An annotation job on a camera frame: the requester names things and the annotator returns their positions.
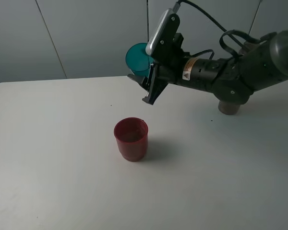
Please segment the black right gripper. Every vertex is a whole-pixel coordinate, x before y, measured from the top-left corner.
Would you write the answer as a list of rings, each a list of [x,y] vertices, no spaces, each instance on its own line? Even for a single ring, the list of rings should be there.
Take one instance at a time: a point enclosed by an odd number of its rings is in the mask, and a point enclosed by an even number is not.
[[[168,84],[212,93],[215,80],[225,69],[228,58],[202,59],[201,55],[213,53],[213,50],[204,50],[195,55],[182,50],[183,36],[176,33],[171,46],[172,59],[170,66],[152,63],[148,79],[145,76],[128,74],[128,78],[138,83],[147,91],[142,99],[145,103],[153,105]]]

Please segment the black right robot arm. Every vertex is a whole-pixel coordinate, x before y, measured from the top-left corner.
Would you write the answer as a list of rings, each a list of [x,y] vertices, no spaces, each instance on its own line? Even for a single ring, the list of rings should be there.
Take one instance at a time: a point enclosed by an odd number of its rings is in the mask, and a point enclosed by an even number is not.
[[[239,54],[220,38],[220,45],[231,54],[230,58],[202,59],[198,54],[179,52],[173,63],[153,62],[147,77],[128,77],[147,91],[143,98],[147,104],[154,104],[166,86],[173,84],[212,93],[224,103],[242,105],[254,92],[288,80],[288,30],[260,39],[238,30],[227,31],[223,36],[226,35],[241,37],[255,47]]]

